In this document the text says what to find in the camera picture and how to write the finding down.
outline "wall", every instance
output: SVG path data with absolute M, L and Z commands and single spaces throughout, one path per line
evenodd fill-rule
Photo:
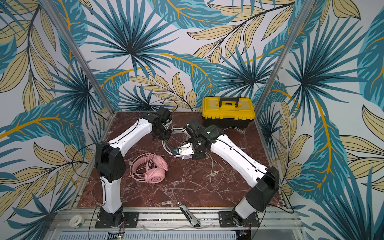
M 54 0 L 78 44 L 78 1 Z M 1 239 L 41 239 L 81 180 L 70 162 L 98 141 L 106 113 L 37 0 L 0 1 Z M 75 157 L 79 174 L 93 146 Z
M 315 25 L 258 122 L 309 239 L 383 239 L 384 3 L 328 0 Z
M 118 111 L 163 101 L 200 111 L 205 96 L 256 103 L 302 2 L 94 0 L 80 50 Z M 313 28 L 310 21 L 303 33 Z

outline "pink headphones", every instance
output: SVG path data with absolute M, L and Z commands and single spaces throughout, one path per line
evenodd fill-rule
M 143 163 L 145 163 L 146 166 L 137 169 L 139 165 Z M 141 169 L 146 169 L 146 172 L 136 172 Z M 165 178 L 165 171 L 168 171 L 168 164 L 161 156 L 154 153 L 144 153 L 133 160 L 129 168 L 129 176 L 138 182 L 158 183 Z

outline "toolbox lid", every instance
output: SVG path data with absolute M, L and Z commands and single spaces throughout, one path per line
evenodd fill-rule
M 204 118 L 253 120 L 255 116 L 255 110 L 249 98 L 205 97 L 203 99 Z

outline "floral wallpaper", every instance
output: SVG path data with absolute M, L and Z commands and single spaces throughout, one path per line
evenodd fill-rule
M 319 5 L 257 121 L 309 239 L 384 239 L 384 3 Z
M 54 2 L 84 43 L 86 2 Z M 0 0 L 0 28 L 1 239 L 37 240 L 70 202 L 107 111 L 39 1 Z

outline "black mounting plate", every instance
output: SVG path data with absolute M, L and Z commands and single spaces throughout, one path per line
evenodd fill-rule
M 136 228 L 137 220 L 139 219 L 139 212 L 123 212 L 124 218 L 127 219 L 127 222 L 124 225 L 124 228 Z M 116 228 L 111 226 L 110 221 L 106 220 L 100 216 L 95 224 L 95 228 Z
M 232 211 L 220 211 L 218 212 L 218 219 L 220 227 L 238 227 L 232 223 Z M 259 227 L 259 217 L 257 212 L 252 213 L 244 222 L 251 223 L 251 227 Z

